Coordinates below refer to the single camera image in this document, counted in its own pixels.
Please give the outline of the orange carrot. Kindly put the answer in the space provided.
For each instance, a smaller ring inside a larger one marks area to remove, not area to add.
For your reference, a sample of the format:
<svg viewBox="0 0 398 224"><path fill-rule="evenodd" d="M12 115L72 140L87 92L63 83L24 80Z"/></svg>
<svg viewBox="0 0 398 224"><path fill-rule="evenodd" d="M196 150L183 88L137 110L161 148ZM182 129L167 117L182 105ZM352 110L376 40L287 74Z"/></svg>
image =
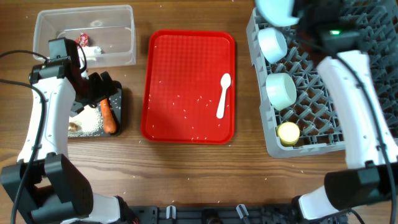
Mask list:
<svg viewBox="0 0 398 224"><path fill-rule="evenodd" d="M101 114L103 118L103 129L106 134L115 134L118 130L117 124L113 118L111 108L109 107L108 99L103 99L100 102Z"/></svg>

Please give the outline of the brown food scrap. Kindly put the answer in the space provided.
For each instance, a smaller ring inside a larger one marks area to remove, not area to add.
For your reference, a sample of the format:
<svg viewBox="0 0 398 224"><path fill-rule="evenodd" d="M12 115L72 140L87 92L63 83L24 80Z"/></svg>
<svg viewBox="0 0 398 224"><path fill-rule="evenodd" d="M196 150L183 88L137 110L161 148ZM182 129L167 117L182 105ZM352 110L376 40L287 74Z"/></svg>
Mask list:
<svg viewBox="0 0 398 224"><path fill-rule="evenodd" d="M81 131L81 125L74 122L69 122L68 131L73 133Z"/></svg>

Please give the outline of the light blue plate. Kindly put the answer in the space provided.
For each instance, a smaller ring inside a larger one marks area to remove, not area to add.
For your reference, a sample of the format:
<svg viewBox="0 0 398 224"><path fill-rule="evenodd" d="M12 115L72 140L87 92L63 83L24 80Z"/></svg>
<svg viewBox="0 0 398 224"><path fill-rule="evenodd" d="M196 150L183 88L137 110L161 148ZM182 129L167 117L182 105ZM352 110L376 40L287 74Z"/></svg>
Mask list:
<svg viewBox="0 0 398 224"><path fill-rule="evenodd" d="M255 0L260 15L275 27L296 25L299 18L293 16L294 0Z"/></svg>

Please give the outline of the light blue bowl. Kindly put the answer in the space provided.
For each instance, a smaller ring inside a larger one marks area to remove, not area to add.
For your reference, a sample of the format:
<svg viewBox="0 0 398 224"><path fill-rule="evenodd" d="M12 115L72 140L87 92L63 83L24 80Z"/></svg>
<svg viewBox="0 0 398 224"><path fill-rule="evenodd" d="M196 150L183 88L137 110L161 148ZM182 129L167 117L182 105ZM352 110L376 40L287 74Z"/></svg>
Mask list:
<svg viewBox="0 0 398 224"><path fill-rule="evenodd" d="M276 63L287 55L284 35L275 28L262 29L258 33L261 52L269 63Z"/></svg>

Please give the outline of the red candy wrapper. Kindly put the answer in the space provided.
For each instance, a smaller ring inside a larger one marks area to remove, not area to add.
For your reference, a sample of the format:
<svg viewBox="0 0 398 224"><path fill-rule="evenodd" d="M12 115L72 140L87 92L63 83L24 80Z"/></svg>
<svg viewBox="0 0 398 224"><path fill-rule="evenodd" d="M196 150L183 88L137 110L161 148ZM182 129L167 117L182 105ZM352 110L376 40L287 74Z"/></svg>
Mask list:
<svg viewBox="0 0 398 224"><path fill-rule="evenodd" d="M90 45L90 38L86 33L82 32L75 42L82 47L87 47Z"/></svg>

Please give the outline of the mint green bowl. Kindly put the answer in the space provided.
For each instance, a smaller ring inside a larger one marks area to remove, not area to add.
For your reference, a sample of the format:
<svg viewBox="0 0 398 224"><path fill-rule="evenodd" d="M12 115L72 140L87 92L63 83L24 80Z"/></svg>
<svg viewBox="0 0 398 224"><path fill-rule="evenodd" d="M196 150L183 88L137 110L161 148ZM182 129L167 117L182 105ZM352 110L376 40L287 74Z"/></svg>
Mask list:
<svg viewBox="0 0 398 224"><path fill-rule="evenodd" d="M266 78L266 92L276 110L284 110L297 100L297 90L292 77L287 73L272 73Z"/></svg>

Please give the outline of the white plastic spoon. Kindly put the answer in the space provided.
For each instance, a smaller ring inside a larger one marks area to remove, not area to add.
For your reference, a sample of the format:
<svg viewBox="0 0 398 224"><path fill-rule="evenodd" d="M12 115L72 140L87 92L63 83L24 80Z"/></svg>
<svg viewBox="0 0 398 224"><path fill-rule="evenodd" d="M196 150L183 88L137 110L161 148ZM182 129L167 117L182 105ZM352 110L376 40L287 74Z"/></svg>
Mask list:
<svg viewBox="0 0 398 224"><path fill-rule="evenodd" d="M221 119L224 116L224 109L225 109L225 103L226 103L226 91L231 85L231 76L230 76L230 74L225 73L221 77L220 85L221 85L221 96L220 96L220 100L219 100L219 103L218 103L218 108L217 108L217 111L216 111L216 117L218 119Z"/></svg>

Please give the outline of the yellow plastic cup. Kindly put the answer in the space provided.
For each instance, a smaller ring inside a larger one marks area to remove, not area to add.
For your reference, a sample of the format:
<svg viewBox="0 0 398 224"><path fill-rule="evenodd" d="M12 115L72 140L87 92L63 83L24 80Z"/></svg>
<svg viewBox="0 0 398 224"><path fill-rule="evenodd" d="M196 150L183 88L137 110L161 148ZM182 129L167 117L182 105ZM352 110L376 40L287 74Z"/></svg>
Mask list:
<svg viewBox="0 0 398 224"><path fill-rule="evenodd" d="M292 122L285 122L278 125L276 134L283 146L294 146L300 137L299 127Z"/></svg>

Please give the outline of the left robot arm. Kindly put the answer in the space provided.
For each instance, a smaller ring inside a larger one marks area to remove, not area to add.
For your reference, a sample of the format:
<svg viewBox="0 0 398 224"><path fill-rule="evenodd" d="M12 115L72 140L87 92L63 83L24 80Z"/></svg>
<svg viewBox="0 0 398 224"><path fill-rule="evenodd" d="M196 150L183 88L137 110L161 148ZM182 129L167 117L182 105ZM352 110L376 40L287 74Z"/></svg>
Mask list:
<svg viewBox="0 0 398 224"><path fill-rule="evenodd" d="M119 83L107 72L83 77L86 57L74 40L50 40L49 50L29 75L33 107L24 147L16 164L1 170L11 222L21 215L26 223L138 223L121 197L95 194L68 158L69 119L117 94Z"/></svg>

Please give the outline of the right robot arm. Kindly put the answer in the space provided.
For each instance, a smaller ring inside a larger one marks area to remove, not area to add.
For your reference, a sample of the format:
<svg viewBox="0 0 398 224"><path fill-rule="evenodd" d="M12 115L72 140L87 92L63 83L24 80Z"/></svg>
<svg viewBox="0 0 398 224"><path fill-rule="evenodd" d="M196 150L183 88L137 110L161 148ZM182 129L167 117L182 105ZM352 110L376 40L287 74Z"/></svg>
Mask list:
<svg viewBox="0 0 398 224"><path fill-rule="evenodd" d="M360 49L356 24L340 19L342 1L295 1L297 35L310 52L332 98L345 141L347 169L331 172L323 185L300 196L305 220L361 205L390 201L397 218L397 145L371 76L369 56Z"/></svg>

